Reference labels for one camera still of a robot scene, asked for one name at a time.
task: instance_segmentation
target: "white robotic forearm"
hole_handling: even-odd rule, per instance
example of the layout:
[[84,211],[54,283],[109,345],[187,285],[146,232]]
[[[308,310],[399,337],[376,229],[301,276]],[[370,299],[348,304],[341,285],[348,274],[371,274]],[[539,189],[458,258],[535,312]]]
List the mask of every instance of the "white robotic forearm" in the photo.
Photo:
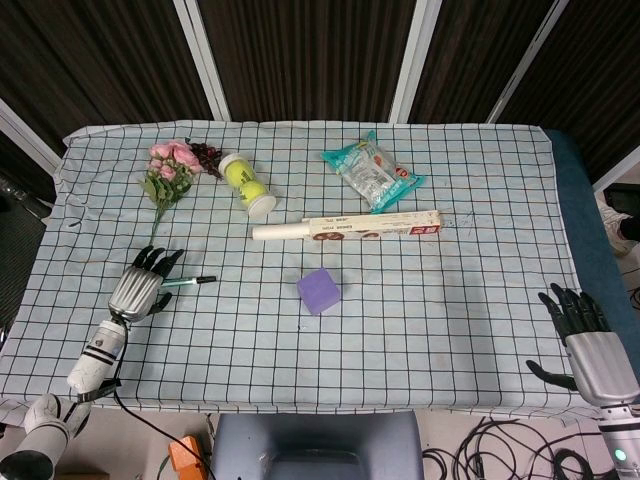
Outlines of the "white robotic forearm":
[[109,299],[112,318],[100,324],[67,377],[78,395],[77,402],[47,393],[31,405],[24,421],[27,436],[0,462],[0,480],[52,479],[69,441],[84,428],[93,401],[115,391],[118,379],[105,378],[125,345],[127,323],[159,312],[171,299],[166,293],[154,303],[158,288],[183,251],[156,264],[162,252],[164,249],[145,248],[124,272]]

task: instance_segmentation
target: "blue mattress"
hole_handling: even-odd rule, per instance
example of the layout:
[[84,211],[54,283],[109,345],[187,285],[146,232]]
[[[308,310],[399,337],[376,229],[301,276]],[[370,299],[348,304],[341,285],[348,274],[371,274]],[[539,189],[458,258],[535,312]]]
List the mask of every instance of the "blue mattress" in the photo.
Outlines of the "blue mattress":
[[582,157],[571,138],[547,130],[553,142],[558,196],[569,247],[582,289],[602,307],[640,378],[640,328],[622,283]]

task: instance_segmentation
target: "table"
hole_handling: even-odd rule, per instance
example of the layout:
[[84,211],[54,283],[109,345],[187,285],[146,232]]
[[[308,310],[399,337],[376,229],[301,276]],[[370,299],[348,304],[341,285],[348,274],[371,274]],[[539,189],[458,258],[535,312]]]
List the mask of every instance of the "table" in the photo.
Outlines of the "table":
[[[278,197],[264,222],[366,212],[320,158],[374,129],[424,185],[391,211],[438,209],[437,236],[344,242],[250,239],[246,212],[201,175],[165,215],[156,245],[186,248],[166,311],[131,329],[119,390],[149,409],[365,412],[407,408],[591,416],[580,397],[525,366],[569,365],[537,298],[578,288],[560,214],[552,145],[537,127],[180,121],[90,127],[66,139],[59,192],[18,319],[0,358],[5,419],[66,376],[154,210],[138,182],[148,148],[189,137],[240,151]],[[325,267],[343,300],[320,316],[296,281]],[[114,405],[112,399],[99,403]]]

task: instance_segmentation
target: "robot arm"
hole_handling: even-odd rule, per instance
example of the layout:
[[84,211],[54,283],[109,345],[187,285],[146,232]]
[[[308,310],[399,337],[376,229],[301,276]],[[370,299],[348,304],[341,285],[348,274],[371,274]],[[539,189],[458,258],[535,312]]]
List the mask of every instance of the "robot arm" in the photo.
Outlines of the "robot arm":
[[544,293],[539,297],[567,349],[574,376],[548,373],[531,360],[527,366],[541,380],[578,391],[586,402],[600,408],[598,428],[619,478],[639,479],[640,416],[631,404],[640,397],[640,385],[622,342],[589,295],[578,296],[556,284],[551,289],[562,310]]
[[0,480],[52,479],[69,441],[86,425],[93,401],[119,386],[117,378],[105,381],[105,377],[125,344],[127,324],[161,311],[171,299],[171,293],[165,293],[154,303],[183,250],[155,263],[163,252],[148,246],[125,270],[109,299],[111,319],[100,324],[67,377],[78,394],[77,402],[47,393],[31,405],[24,420],[27,436],[0,462]]

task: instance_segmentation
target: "white bottle cap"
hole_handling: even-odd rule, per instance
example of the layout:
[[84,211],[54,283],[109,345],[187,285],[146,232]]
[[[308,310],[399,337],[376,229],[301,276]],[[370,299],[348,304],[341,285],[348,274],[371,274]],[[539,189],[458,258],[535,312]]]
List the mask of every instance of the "white bottle cap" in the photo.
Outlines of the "white bottle cap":
[[224,175],[224,171],[225,169],[229,166],[229,164],[235,160],[244,160],[245,162],[248,161],[246,158],[244,158],[242,155],[240,155],[239,153],[230,153],[229,155],[227,155],[226,157],[224,157],[222,160],[220,160],[220,164],[218,165],[218,171]]
[[263,193],[262,195],[257,196],[247,208],[249,218],[264,217],[274,209],[276,203],[278,203],[276,197],[270,193]]

